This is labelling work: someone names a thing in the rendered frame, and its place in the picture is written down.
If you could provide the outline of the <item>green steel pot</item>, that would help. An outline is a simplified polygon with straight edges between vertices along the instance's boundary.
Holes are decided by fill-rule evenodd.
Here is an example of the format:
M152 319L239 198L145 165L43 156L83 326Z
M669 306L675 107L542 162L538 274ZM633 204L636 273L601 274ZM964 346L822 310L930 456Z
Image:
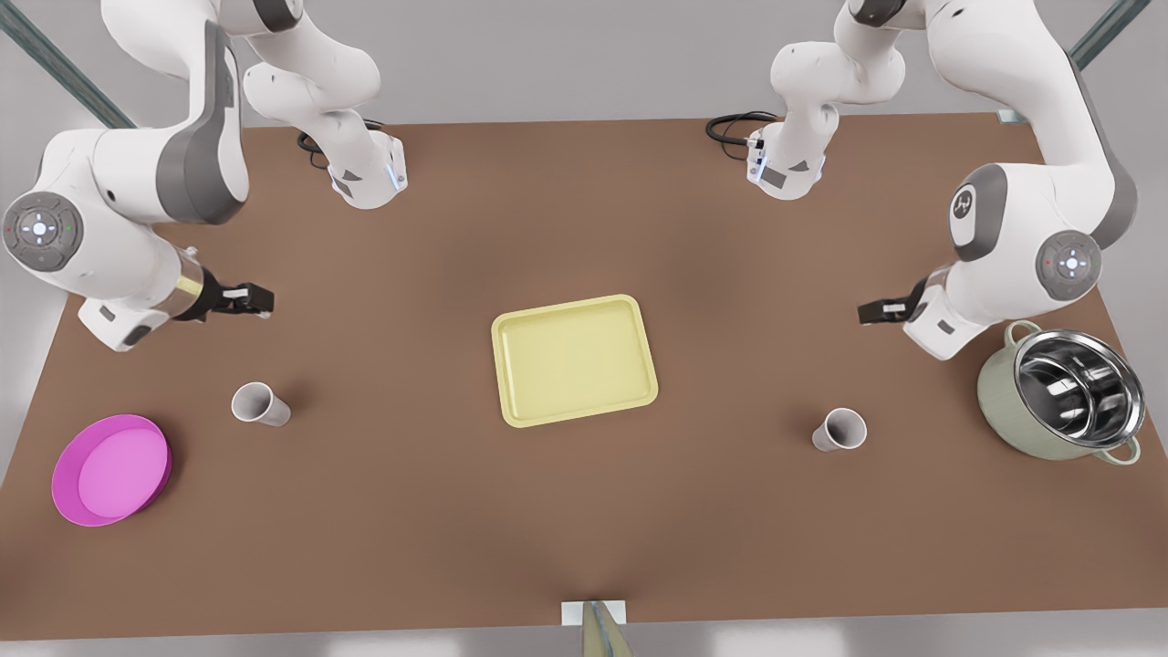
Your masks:
M1091 454L1117 466L1142 457L1142 383L1117 350L1082 331L1009 323L1004 347L976 376L976 403L997 437L1031 457Z

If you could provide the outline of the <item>yellow tray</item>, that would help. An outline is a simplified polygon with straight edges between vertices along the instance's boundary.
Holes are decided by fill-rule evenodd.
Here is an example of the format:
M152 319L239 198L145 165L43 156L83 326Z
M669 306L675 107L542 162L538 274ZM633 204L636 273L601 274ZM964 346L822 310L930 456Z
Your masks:
M505 422L529 428L651 404L641 307L625 293L500 314L491 326Z

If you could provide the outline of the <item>pink bowl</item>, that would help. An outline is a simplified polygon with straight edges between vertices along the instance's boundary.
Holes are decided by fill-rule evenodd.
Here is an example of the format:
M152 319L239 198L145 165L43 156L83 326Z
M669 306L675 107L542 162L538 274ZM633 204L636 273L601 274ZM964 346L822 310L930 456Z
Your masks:
M171 442L134 414L96 421L69 442L54 466L55 509L77 527L107 527L150 506L171 480Z

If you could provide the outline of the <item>white cup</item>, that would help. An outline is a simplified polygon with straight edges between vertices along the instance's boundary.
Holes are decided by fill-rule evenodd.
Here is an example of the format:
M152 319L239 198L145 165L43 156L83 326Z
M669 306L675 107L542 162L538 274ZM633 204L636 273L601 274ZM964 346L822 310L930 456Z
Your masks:
M851 450L864 444L868 436L865 420L850 408L835 408L826 415L813 435L812 443L821 452Z
M230 404L232 416L242 422L259 422L267 427L283 427L291 419L288 406L276 396L267 383L253 381L235 390Z

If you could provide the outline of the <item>silver frame post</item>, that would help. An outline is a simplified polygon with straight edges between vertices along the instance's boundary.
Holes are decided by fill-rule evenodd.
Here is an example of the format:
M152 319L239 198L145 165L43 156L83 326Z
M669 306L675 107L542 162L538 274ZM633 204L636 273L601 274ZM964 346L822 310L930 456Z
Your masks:
M110 129L133 129L135 124L99 87L79 70L46 33L42 33L13 0L0 0L0 30L25 50L42 70L88 110L96 120Z
M559 624L580 625L580 657L635 657L624 635L626 601L563 601Z
M1094 63L1122 32L1160 0L1036 0L1047 26L1080 26L1082 34L1064 46L1077 72Z

